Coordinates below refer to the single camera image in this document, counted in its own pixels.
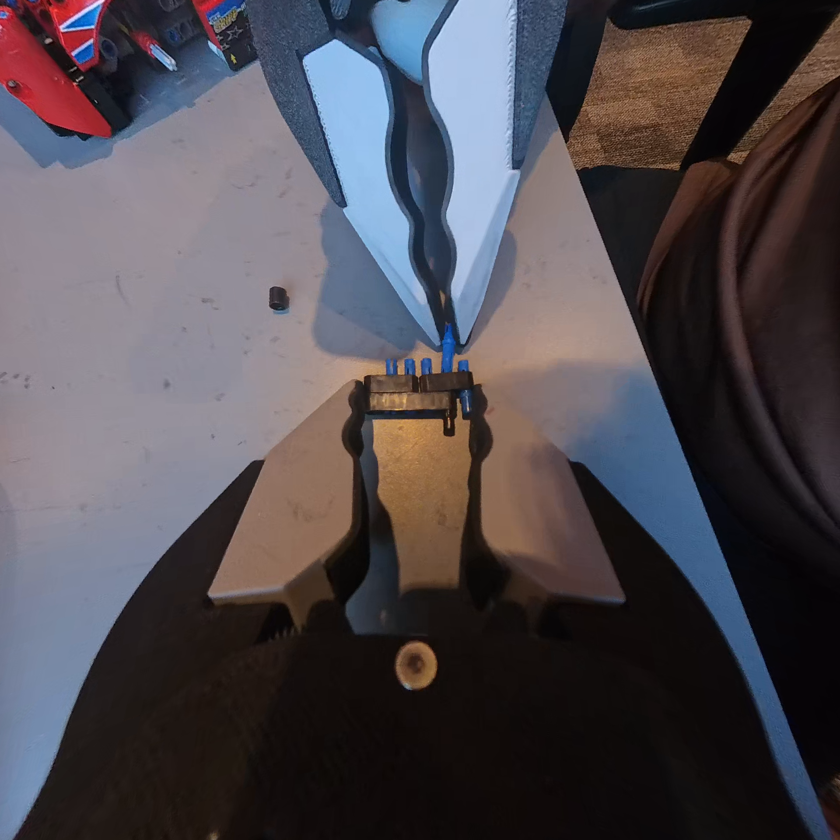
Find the red white blue toy car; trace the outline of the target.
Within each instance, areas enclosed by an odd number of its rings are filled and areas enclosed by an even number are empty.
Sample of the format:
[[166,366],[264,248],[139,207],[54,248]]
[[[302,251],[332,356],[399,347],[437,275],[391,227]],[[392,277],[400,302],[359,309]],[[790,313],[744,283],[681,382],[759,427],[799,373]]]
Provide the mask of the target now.
[[59,137],[109,139],[138,73],[176,73],[198,39],[232,71],[256,59],[244,1],[2,1],[2,89]]

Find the black beam assembly blue pins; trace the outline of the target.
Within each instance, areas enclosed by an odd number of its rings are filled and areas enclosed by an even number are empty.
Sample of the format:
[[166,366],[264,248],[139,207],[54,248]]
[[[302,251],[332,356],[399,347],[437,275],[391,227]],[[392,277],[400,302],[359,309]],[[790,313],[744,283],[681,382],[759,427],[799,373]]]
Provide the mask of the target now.
[[474,373],[467,358],[444,357],[437,369],[432,358],[387,360],[383,374],[362,380],[364,410],[370,417],[436,419],[452,438],[458,420],[473,413]]

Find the person's brown jacket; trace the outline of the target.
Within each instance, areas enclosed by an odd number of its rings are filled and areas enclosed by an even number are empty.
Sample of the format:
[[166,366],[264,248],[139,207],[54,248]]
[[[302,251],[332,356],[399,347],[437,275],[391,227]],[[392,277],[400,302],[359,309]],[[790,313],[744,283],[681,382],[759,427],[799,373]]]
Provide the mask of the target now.
[[839,557],[839,79],[684,174],[637,291],[681,440],[755,536]]

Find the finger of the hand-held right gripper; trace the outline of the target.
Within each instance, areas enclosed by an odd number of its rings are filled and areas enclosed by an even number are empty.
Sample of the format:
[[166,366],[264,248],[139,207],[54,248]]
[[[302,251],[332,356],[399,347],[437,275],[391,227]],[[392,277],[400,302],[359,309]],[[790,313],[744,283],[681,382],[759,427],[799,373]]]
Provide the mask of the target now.
[[447,158],[441,219],[461,344],[480,315],[520,180],[512,159],[517,35],[517,2],[458,1],[441,8],[423,43],[425,99]]
[[425,220],[408,160],[408,110],[399,70],[375,47],[333,38],[302,59],[343,193],[343,212],[405,308],[438,347],[445,327],[425,255]]

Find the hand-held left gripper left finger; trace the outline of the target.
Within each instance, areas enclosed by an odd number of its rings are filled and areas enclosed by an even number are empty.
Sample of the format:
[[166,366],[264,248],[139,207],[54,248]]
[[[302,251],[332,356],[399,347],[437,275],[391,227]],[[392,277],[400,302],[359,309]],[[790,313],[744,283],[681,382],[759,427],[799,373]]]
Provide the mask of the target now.
[[282,604],[296,628],[345,606],[370,567],[361,469],[364,388],[342,385],[267,454],[207,596]]

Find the black chair frame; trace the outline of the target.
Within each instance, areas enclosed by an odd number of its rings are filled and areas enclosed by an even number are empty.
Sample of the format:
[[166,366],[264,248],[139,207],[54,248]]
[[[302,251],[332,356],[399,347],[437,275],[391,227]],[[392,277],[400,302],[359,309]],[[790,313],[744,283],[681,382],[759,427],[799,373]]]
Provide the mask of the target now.
[[838,1],[568,2],[546,93],[569,139],[592,79],[606,22],[623,30],[745,17],[750,27],[679,169],[723,159],[779,93],[830,25]]

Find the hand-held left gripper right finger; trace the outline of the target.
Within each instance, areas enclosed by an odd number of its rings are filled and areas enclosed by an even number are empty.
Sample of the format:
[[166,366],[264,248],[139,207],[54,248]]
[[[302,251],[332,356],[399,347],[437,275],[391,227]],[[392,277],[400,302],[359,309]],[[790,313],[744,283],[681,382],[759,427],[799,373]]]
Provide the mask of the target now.
[[481,385],[471,394],[461,577],[485,629],[543,635],[558,607],[624,606],[567,455]]

